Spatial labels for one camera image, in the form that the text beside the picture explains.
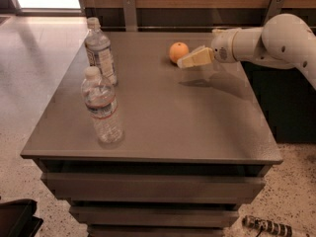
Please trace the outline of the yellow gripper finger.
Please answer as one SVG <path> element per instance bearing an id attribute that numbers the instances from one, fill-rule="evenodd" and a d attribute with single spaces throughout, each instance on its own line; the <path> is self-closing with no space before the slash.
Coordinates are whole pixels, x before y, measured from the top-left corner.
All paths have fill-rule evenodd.
<path id="1" fill-rule="evenodd" d="M 205 45 L 198 46 L 197 48 L 195 48 L 194 50 L 192 50 L 192 51 L 190 52 L 190 54 L 199 52 L 199 51 L 201 51 L 201 50 L 204 49 L 204 48 L 206 48 Z"/>
<path id="2" fill-rule="evenodd" d="M 210 64 L 214 60 L 213 50 L 209 47 L 193 54 L 186 54 L 177 61 L 181 69 Z"/>

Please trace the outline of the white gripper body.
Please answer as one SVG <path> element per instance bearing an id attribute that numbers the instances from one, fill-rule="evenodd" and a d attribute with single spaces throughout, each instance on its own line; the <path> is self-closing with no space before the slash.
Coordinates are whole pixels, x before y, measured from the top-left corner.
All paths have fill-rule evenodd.
<path id="1" fill-rule="evenodd" d="M 213 40 L 211 41 L 211 49 L 217 61 L 221 63 L 237 62 L 233 51 L 233 44 L 239 32 L 239 28 L 229 30 L 215 29 L 212 31 Z"/>

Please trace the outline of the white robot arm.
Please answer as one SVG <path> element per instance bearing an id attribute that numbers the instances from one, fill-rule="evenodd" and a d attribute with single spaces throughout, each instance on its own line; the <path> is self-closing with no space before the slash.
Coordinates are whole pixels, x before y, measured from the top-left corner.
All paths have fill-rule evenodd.
<path id="1" fill-rule="evenodd" d="M 316 36 L 307 24 L 292 14 L 279 14 L 262 27 L 215 29 L 210 47 L 197 47 L 179 58 L 177 65 L 191 68 L 220 63 L 247 61 L 276 68 L 297 68 L 316 89 Z"/>

